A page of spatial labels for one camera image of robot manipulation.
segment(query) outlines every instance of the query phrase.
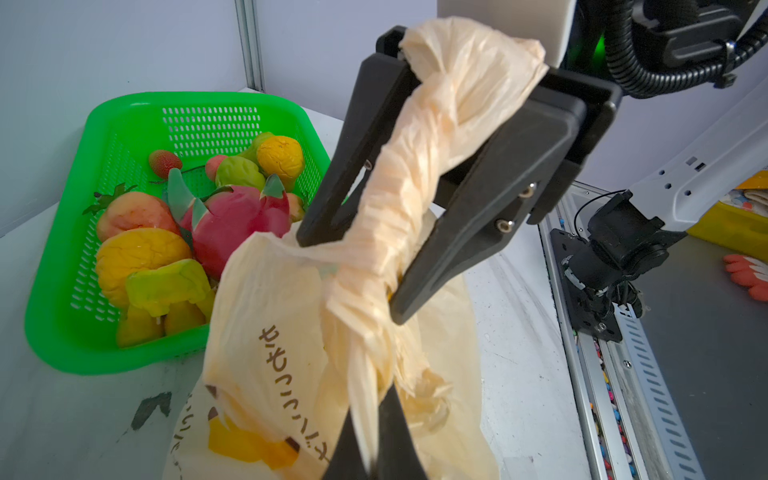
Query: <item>plastic bag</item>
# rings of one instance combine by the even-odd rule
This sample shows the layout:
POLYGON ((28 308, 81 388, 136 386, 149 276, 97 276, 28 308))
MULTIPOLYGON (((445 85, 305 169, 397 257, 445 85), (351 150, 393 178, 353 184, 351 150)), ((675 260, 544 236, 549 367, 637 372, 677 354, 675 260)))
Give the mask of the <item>plastic bag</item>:
MULTIPOLYGON (((239 445, 260 445, 251 458, 272 462, 281 478, 322 476, 347 409, 371 465, 378 404, 392 382, 430 478, 498 477, 479 428, 475 317, 463 279, 404 326, 392 322, 388 300, 432 229, 424 219, 439 176, 517 111, 546 71, 544 51, 463 18, 410 28, 400 45, 422 85, 343 240, 300 248, 296 225, 282 239, 255 233, 230 258, 217 294, 201 377, 215 392, 207 401, 227 432, 257 437, 239 445)), ((180 419, 177 436, 186 426, 180 419)), ((185 450, 193 442, 177 440, 166 473, 195 478, 185 468, 196 463, 185 450)))

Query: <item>basket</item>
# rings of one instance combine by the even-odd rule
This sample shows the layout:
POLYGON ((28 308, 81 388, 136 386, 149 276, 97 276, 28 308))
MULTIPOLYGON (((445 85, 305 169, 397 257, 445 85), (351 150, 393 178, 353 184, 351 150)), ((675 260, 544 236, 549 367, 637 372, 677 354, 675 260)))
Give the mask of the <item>basket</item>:
POLYGON ((768 262, 768 218, 717 202, 688 233, 768 262))
MULTIPOLYGON (((299 141, 306 168, 294 193, 310 203, 330 160, 306 112, 291 101, 266 94, 157 92, 115 98, 91 112, 27 305, 27 340, 42 360, 64 372, 93 375, 205 348, 208 325, 118 348, 120 312, 101 295, 94 272, 99 216, 82 212, 94 203, 95 191, 111 193, 123 182, 159 197, 164 184, 151 183, 160 180, 147 163, 152 151, 174 152, 187 170, 216 154, 244 151, 262 131, 299 141)), ((184 179, 198 197, 216 188, 203 168, 184 179)))

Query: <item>dragon fruit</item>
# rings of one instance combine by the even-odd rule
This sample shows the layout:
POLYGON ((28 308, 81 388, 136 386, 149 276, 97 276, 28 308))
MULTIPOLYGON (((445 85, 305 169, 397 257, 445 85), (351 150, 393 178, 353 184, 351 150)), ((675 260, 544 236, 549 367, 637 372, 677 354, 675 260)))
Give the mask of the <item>dragon fruit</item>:
POLYGON ((200 264, 220 279, 230 255, 253 232, 272 232, 278 237, 290 230, 290 206, 283 183, 270 175, 263 191, 230 185, 218 188, 205 202, 187 188, 181 171, 168 177, 168 203, 174 219, 192 233, 200 264))

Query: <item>screw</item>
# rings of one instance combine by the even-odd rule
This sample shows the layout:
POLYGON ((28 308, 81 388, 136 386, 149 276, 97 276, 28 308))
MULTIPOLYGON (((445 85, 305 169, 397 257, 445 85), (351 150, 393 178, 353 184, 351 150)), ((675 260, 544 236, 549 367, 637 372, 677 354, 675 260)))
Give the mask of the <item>screw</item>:
POLYGON ((515 222, 511 220, 504 220, 503 218, 500 218, 496 220, 496 228, 498 231, 502 233, 509 233, 512 231, 512 227, 515 225, 515 222))
POLYGON ((531 198, 531 197, 533 197, 533 193, 535 191, 536 191, 536 184, 529 184, 525 188, 525 190, 523 190, 522 193, 520 193, 518 195, 518 197, 520 197, 520 198, 531 198))

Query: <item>white table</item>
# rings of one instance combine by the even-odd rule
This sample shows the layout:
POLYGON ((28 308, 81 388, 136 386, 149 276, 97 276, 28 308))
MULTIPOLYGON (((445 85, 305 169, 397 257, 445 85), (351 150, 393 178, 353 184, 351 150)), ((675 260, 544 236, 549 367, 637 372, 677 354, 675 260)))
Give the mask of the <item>white table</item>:
MULTIPOLYGON (((307 114, 332 156, 342 122, 307 114)), ((0 477, 159 478, 203 355, 104 376, 62 373, 35 356, 24 314, 56 207, 0 238, 0 477), (163 392, 170 415, 156 409, 133 430, 141 401, 163 392)), ((482 429, 502 480, 589 478, 538 230, 521 227, 465 275, 482 356, 482 429)))

